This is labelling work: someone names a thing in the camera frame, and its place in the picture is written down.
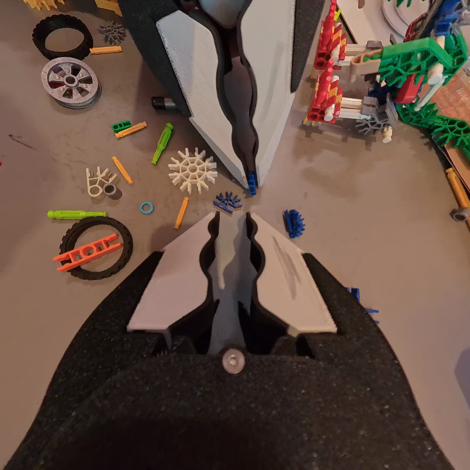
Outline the white snowflake connector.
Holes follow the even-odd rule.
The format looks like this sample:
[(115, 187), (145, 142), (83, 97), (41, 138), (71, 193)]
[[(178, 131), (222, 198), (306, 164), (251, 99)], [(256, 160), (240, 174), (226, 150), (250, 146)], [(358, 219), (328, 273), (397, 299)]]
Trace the white snowflake connector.
[(215, 178), (218, 176), (217, 164), (213, 157), (206, 158), (205, 150), (199, 151), (195, 148), (193, 154), (188, 148), (185, 152), (178, 151), (179, 159), (171, 158), (172, 163), (168, 164), (171, 172), (168, 174), (174, 186), (179, 185), (182, 192), (187, 191), (191, 194), (192, 187), (197, 188), (199, 194), (202, 189), (208, 190), (207, 182), (215, 184)]

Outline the multicoloured construction toy model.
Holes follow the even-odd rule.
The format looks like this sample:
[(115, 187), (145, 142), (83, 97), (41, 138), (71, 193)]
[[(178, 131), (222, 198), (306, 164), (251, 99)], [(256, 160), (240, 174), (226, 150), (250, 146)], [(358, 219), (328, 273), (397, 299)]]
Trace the multicoloured construction toy model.
[(439, 115), (431, 103), (467, 61), (461, 26), (469, 20), (469, 1), (430, 1), (404, 41), (388, 46), (349, 45), (338, 16), (337, 1), (331, 1), (321, 22), (310, 78), (318, 75), (303, 125), (352, 119), (359, 132), (380, 132), (388, 143), (401, 119), (428, 129), (440, 145), (451, 144), (469, 159), (469, 124)]

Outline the large blue snowflake connector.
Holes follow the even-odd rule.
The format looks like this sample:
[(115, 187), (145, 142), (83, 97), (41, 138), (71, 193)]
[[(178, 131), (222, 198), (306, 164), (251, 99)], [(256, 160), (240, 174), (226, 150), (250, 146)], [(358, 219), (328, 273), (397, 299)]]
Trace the large blue snowflake connector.
[(364, 307), (361, 303), (361, 296), (360, 296), (360, 289), (355, 287), (348, 287), (347, 291), (350, 294), (352, 300), (352, 309), (354, 314), (359, 318), (370, 318), (374, 321), (376, 325), (380, 325), (380, 321), (377, 319), (377, 315), (379, 314), (379, 310)]

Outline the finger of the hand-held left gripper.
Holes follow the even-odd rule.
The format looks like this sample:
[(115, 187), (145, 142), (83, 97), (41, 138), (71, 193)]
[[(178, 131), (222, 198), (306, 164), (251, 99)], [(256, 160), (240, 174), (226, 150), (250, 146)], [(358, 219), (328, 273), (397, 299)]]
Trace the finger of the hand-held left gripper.
[(158, 20), (156, 27), (189, 108), (189, 120), (230, 173), (249, 188), (225, 90), (230, 54), (215, 22), (202, 10), (178, 9)]
[(294, 0), (245, 1), (238, 45), (252, 85), (250, 125), (258, 186), (273, 163), (295, 93), (291, 91)]

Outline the lime green plastic rod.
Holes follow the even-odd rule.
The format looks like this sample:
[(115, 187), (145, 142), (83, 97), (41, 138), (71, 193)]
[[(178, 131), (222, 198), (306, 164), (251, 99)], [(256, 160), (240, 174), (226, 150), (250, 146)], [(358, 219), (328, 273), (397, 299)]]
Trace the lime green plastic rod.
[(50, 210), (47, 217), (52, 220), (82, 220), (91, 217), (107, 217), (107, 212), (94, 212), (83, 210)]
[(173, 132), (173, 125), (167, 122), (163, 131), (161, 132), (161, 136), (158, 140), (154, 156), (152, 157), (152, 160), (151, 160), (152, 165), (157, 164), (162, 152), (165, 150), (168, 144), (168, 141), (172, 135), (172, 132)]

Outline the dark grey snowflake connector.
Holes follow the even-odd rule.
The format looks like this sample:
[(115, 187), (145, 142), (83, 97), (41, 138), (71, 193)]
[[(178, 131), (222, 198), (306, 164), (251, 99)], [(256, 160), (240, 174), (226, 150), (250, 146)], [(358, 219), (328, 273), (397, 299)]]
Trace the dark grey snowflake connector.
[(103, 36), (106, 44), (111, 46), (120, 45), (126, 39), (126, 28), (115, 21), (108, 21), (106, 24), (99, 25), (97, 31)]

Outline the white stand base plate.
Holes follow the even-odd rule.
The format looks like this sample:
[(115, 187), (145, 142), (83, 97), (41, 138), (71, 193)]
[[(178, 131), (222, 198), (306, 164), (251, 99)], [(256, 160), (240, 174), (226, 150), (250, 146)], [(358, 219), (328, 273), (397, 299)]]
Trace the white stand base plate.
[(390, 44), (392, 35), (402, 42), (408, 25), (396, 10), (396, 1), (368, 0), (360, 9), (356, 0), (338, 0), (342, 18), (357, 44), (364, 45), (369, 40)]

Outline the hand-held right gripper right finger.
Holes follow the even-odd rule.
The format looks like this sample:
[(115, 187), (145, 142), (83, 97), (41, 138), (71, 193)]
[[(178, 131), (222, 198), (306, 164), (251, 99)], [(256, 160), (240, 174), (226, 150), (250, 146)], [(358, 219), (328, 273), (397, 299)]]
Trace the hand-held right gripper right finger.
[(291, 336), (337, 333), (338, 328), (307, 267), (304, 252), (259, 215), (246, 214), (250, 261), (256, 271), (251, 314)]

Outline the yellow connector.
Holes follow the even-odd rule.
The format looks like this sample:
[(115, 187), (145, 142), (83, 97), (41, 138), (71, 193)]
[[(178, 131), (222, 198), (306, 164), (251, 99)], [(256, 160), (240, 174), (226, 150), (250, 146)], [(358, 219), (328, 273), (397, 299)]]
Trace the yellow connector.
[(47, 11), (51, 9), (57, 9), (57, 4), (64, 5), (64, 0), (24, 0), (24, 3), (29, 5), (33, 9), (38, 9), (39, 11), (44, 7)]
[(112, 11), (120, 17), (123, 16), (118, 0), (95, 0), (95, 4), (100, 9)]

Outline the long yellow rod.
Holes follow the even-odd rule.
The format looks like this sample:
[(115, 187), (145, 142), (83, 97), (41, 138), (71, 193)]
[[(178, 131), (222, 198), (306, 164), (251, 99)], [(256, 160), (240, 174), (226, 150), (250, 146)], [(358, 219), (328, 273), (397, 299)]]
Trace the long yellow rod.
[(451, 167), (451, 168), (446, 169), (446, 177), (449, 181), (449, 184), (452, 188), (455, 199), (458, 203), (458, 208), (459, 207), (469, 208), (470, 207), (469, 197), (461, 183), (460, 177), (455, 172), (454, 168)]

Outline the orange ladder connector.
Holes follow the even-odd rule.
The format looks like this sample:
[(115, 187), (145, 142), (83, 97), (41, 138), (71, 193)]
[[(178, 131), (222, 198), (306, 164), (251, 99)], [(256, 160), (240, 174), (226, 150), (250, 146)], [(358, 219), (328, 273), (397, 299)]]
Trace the orange ladder connector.
[(102, 258), (107, 254), (123, 249), (123, 243), (114, 243), (118, 238), (119, 236), (117, 234), (111, 234), (99, 240), (69, 250), (64, 254), (55, 256), (53, 261), (57, 261), (62, 264), (57, 268), (57, 271), (67, 272)]

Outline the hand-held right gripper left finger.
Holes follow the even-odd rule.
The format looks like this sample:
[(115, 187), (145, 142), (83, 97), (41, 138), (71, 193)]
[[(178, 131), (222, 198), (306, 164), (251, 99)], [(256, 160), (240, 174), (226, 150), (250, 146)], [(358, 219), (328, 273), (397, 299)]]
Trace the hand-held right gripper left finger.
[(220, 213), (213, 211), (166, 245), (127, 325), (127, 331), (197, 339), (212, 327), (214, 298), (209, 267), (215, 260)]

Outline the white triangular connector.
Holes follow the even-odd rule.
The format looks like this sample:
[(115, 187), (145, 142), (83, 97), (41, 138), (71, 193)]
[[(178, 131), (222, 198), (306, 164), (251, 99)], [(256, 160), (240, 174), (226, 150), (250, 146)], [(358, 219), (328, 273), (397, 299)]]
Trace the white triangular connector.
[(86, 168), (87, 193), (95, 200), (101, 200), (106, 196), (103, 189), (106, 184), (115, 184), (118, 181), (119, 176), (109, 169), (101, 170), (97, 167), (96, 172), (93, 172)]

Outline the silver wheel hub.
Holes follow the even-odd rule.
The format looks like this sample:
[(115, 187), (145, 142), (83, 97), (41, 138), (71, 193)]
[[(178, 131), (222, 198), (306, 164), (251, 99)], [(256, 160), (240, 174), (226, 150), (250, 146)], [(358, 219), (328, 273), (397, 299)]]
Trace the silver wheel hub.
[(71, 57), (49, 61), (41, 72), (41, 82), (47, 93), (67, 109), (92, 106), (102, 94), (94, 71), (85, 62)]

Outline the red printed toy package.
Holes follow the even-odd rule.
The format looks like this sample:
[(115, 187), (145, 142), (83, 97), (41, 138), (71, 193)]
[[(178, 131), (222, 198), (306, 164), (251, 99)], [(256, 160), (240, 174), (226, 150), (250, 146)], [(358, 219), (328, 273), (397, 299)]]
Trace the red printed toy package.
[[(439, 114), (470, 122), (470, 70), (462, 67), (448, 82), (434, 95)], [(461, 177), (462, 182), (470, 185), (470, 163), (460, 148), (452, 148), (453, 142), (445, 144), (451, 164)]]

